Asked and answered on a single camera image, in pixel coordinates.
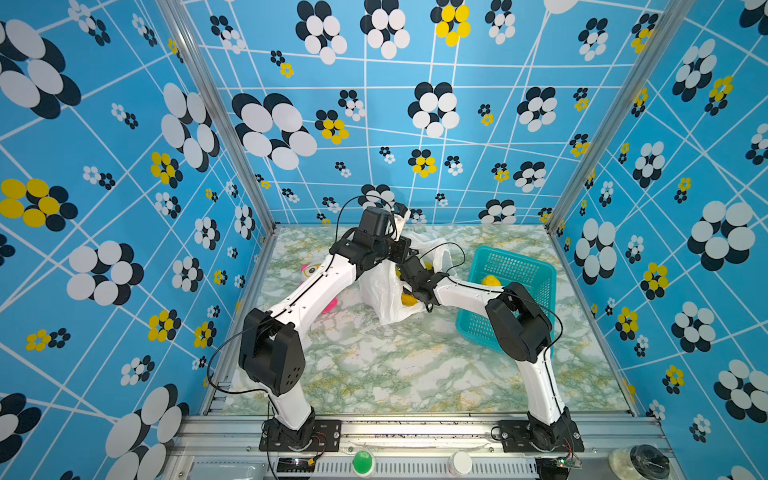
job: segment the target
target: yellow object in basket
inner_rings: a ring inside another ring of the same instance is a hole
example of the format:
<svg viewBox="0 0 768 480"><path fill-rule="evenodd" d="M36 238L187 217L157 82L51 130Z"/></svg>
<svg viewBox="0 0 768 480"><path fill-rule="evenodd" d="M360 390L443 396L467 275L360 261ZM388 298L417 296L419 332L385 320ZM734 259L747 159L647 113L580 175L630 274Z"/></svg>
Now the yellow object in basket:
<svg viewBox="0 0 768 480"><path fill-rule="evenodd" d="M414 306L414 305L416 305L419 302L416 299L416 297L414 297L413 295L409 295L408 293L402 294L400 296L400 301L405 306Z"/></svg>
<svg viewBox="0 0 768 480"><path fill-rule="evenodd" d="M480 282L485 286L501 286L502 283L498 281L498 278L496 278L493 275L488 275L486 278L482 279Z"/></svg>

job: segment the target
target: green bottle cap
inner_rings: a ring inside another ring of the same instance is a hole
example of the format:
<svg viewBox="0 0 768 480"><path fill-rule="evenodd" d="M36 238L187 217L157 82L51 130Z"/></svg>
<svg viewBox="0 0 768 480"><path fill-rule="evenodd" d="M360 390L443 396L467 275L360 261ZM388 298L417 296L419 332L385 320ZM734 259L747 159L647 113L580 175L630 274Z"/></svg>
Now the green bottle cap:
<svg viewBox="0 0 768 480"><path fill-rule="evenodd" d="M357 452L355 459L352 460L352 466L355 468L355 472L365 475L373 468L373 457L365 451Z"/></svg>

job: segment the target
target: black mounting plate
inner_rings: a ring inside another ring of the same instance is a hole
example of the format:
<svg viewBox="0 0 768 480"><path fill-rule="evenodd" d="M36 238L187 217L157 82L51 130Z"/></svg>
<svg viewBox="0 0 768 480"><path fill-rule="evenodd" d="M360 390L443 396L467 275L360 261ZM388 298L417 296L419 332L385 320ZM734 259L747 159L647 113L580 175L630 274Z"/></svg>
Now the black mounting plate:
<svg viewBox="0 0 768 480"><path fill-rule="evenodd" d="M325 439L318 444L317 440L312 438L306 448L304 448L305 445L294 445L280 429L281 425L277 420L271 419L266 421L266 437L261 435L261 441L259 442L259 450L261 452L267 451L267 442L269 442L270 452L288 452L289 450L298 452L299 449L302 449L301 452L315 455L318 451L323 450L323 446L325 446L326 452L339 451L339 438L335 437L334 434L338 433L339 437L341 436L341 420L316 419L312 434L315 435L321 432L325 435ZM317 435L317 438L321 439L322 437L322 435Z"/></svg>
<svg viewBox="0 0 768 480"><path fill-rule="evenodd" d="M501 442L505 453L540 452L531 444L531 431L528 430L528 425L530 425L528 420L500 420L498 422L498 427L501 431L497 432L494 429L493 433L496 438L502 437ZM578 431L578 427L576 427L575 424L571 424L571 427L571 434L573 435L570 438L571 447L574 452L583 452L584 442L581 441L581 434ZM507 439L503 439L505 433L507 434ZM552 451L567 452L568 449L565 445L560 445Z"/></svg>

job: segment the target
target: green and white marble surface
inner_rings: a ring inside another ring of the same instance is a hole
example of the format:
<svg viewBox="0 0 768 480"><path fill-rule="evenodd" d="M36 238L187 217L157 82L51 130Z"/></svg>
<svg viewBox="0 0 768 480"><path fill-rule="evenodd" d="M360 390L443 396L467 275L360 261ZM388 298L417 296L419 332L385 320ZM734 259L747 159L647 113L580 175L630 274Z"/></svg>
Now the green and white marble surface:
<svg viewBox="0 0 768 480"><path fill-rule="evenodd" d="M467 261L453 270L467 278L483 245L549 262L558 271L557 313L564 334L554 348L554 371L571 411L626 410L617 380L588 324L543 226L408 225L404 230L443 237L464 248ZM333 243L333 227L283 227L258 300L268 309L305 277L301 266L320 263ZM454 263L461 252L452 249ZM524 412L520 372L504 354L475 345L456 331L458 309L436 307L382 326L362 302L357 284L337 297L339 305L315 320L308 335L307 399L321 414L390 412ZM245 389L240 370L233 389ZM231 396L224 415L264 415L262 393Z"/></svg>

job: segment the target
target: pink toy foot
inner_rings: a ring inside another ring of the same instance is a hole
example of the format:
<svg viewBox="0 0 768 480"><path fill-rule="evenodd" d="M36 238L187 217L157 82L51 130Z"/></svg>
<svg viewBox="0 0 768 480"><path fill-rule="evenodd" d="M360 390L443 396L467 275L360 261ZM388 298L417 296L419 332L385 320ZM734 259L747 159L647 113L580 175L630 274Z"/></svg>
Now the pink toy foot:
<svg viewBox="0 0 768 480"><path fill-rule="evenodd" d="M323 313L330 312L331 310L335 309L336 305L338 305L338 304L339 304L339 299L335 298L335 299L331 300L331 303L329 303L328 306L323 310Z"/></svg>

